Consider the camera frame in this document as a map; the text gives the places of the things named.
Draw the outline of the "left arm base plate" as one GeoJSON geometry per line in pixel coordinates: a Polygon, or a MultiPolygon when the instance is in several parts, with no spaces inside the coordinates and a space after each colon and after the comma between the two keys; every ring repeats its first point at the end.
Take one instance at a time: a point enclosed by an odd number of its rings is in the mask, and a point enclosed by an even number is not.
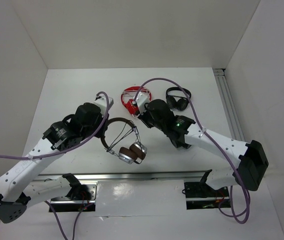
{"type": "Polygon", "coordinates": [[[52,198],[49,202],[57,213],[94,212],[96,209],[97,181],[83,181],[87,191],[82,191],[74,198],[60,196],[52,198]]]}

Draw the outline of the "brown silver headphones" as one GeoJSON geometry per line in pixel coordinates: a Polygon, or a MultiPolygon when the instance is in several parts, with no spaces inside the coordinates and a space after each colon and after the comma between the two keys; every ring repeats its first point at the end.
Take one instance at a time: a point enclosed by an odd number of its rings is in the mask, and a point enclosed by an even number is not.
{"type": "Polygon", "coordinates": [[[140,134],[138,131],[137,126],[134,124],[133,121],[128,120],[126,118],[123,117],[114,117],[109,119],[104,127],[104,130],[102,132],[102,136],[100,138],[101,143],[104,147],[104,149],[106,150],[107,153],[110,153],[111,155],[117,156],[120,160],[124,161],[127,164],[137,164],[140,165],[142,164],[143,160],[146,157],[147,154],[147,148],[142,144],[141,142],[141,138],[140,138],[140,134]],[[120,134],[118,135],[118,137],[111,143],[111,145],[108,145],[105,138],[105,134],[106,131],[108,130],[108,127],[116,122],[122,122],[124,123],[123,129],[120,132],[120,134]],[[117,140],[120,135],[124,132],[126,126],[130,127],[130,130],[119,140],[117,140]],[[113,148],[120,142],[122,141],[124,138],[126,138],[127,136],[129,136],[131,133],[134,133],[136,136],[135,142],[132,143],[130,145],[130,147],[121,147],[119,149],[119,152],[116,153],[113,148]]]}

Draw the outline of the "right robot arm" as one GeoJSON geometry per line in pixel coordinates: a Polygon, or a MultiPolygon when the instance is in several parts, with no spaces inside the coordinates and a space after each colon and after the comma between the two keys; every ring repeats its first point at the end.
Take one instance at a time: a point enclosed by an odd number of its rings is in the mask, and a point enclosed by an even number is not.
{"type": "Polygon", "coordinates": [[[211,196],[216,190],[233,185],[243,185],[257,191],[269,166],[263,146],[258,141],[250,143],[235,140],[207,128],[183,115],[175,115],[165,101],[137,100],[139,119],[148,127],[159,129],[176,148],[197,146],[216,156],[225,158],[229,167],[210,168],[202,177],[200,191],[211,196]]]}

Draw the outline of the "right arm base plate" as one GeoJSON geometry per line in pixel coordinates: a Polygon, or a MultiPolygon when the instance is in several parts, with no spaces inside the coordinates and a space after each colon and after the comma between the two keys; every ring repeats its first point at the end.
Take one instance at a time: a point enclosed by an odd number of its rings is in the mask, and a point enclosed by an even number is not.
{"type": "Polygon", "coordinates": [[[205,183],[200,182],[184,182],[184,189],[182,193],[187,199],[194,199],[200,201],[212,200],[221,202],[229,199],[229,191],[227,188],[214,190],[205,183]]]}

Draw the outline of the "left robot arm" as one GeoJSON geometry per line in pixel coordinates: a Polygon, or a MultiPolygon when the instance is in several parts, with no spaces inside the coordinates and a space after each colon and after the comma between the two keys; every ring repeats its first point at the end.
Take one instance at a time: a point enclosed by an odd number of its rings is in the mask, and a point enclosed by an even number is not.
{"type": "Polygon", "coordinates": [[[65,196],[70,200],[87,196],[88,188],[71,173],[44,182],[34,179],[55,160],[99,137],[111,104],[96,100],[80,105],[76,113],[53,123],[37,145],[10,170],[0,176],[0,220],[7,224],[29,207],[47,199],[65,196]]]}

